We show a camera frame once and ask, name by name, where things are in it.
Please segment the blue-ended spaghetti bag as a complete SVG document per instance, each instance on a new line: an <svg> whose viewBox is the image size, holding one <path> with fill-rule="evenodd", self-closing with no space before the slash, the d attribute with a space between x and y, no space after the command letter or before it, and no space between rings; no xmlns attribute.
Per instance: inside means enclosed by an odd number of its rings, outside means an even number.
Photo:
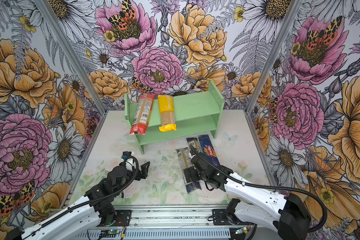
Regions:
<svg viewBox="0 0 360 240"><path fill-rule="evenodd" d="M187 143L190 149L191 155L195 155L196 152L201 151L201 145L196 137L187 138Z"/></svg>
<svg viewBox="0 0 360 240"><path fill-rule="evenodd" d="M191 154L190 154L188 148L177 149L176 152L177 152L178 160L180 162L180 167L182 170L182 175L183 175L187 193L190 194L194 190L201 189L201 185L199 182L187 183L186 178L183 173L184 169L189 168L189 167L194 167L194 165L191 163Z"/></svg>

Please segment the blue Barilla spaghetti box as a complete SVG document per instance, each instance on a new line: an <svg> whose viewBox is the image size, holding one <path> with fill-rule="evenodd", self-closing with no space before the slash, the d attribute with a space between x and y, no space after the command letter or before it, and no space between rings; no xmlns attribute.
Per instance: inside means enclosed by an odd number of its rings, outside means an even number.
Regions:
<svg viewBox="0 0 360 240"><path fill-rule="evenodd" d="M215 167L220 166L219 159L217 157L216 151L212 145L209 135L199 135L198 139L202 148L202 152L205 154L207 161Z"/></svg>

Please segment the red-ended spaghetti bag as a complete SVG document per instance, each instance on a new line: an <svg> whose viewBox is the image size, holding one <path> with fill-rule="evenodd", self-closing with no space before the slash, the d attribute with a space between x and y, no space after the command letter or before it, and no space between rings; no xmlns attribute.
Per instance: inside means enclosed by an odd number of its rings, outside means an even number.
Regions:
<svg viewBox="0 0 360 240"><path fill-rule="evenodd" d="M151 111L153 108L155 96L151 94L143 94L139 101L137 110L134 115L133 124L130 135L145 135L149 125Z"/></svg>

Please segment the yellow spaghetti bag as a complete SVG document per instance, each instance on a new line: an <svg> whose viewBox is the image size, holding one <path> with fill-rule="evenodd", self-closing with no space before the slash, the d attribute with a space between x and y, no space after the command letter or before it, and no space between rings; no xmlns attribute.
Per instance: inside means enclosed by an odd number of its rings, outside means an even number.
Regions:
<svg viewBox="0 0 360 240"><path fill-rule="evenodd" d="M173 97L168 95L159 95L158 103L161 119L161 126L159 127L159 130L161 132L176 131L177 125L175 120Z"/></svg>

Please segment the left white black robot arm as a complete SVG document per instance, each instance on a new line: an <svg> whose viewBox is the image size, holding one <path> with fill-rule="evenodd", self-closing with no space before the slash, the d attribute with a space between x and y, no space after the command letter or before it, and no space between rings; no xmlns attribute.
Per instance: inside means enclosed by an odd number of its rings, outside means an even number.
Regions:
<svg viewBox="0 0 360 240"><path fill-rule="evenodd" d="M97 185L88 190L72 205L56 215L25 230L15 228L7 240L67 240L94 227L108 227L115 223L127 226L130 212L118 213L112 202L123 196L124 190L133 182L146 179L150 162L141 167L137 160L122 162L113 168Z"/></svg>

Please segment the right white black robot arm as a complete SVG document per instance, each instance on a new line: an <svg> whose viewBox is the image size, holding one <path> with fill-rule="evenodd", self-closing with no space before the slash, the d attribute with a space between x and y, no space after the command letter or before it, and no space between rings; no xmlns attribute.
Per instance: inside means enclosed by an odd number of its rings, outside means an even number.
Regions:
<svg viewBox="0 0 360 240"><path fill-rule="evenodd" d="M286 197L264 186L254 188L233 170L213 167L199 154L192 156L191 163L193 181L202 180L207 186L234 196L221 214L214 214L219 223L251 223L278 233L284 240L306 239L311 216L296 195Z"/></svg>

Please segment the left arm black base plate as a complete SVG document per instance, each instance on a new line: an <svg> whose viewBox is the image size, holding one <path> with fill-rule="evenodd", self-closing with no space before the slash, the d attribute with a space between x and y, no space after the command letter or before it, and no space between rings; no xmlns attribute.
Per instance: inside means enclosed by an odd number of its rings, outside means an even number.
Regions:
<svg viewBox="0 0 360 240"><path fill-rule="evenodd" d="M101 222L98 227L128 227L132 218L131 215L131 210L116 210L101 215Z"/></svg>

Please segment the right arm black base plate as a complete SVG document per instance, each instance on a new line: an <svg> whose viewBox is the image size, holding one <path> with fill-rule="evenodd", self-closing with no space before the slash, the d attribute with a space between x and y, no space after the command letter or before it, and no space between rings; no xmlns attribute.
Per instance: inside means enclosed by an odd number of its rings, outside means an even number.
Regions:
<svg viewBox="0 0 360 240"><path fill-rule="evenodd" d="M213 222L214 226L249 226L254 223L243 222L234 216L232 213L228 213L226 209L212 209L212 215L208 218Z"/></svg>

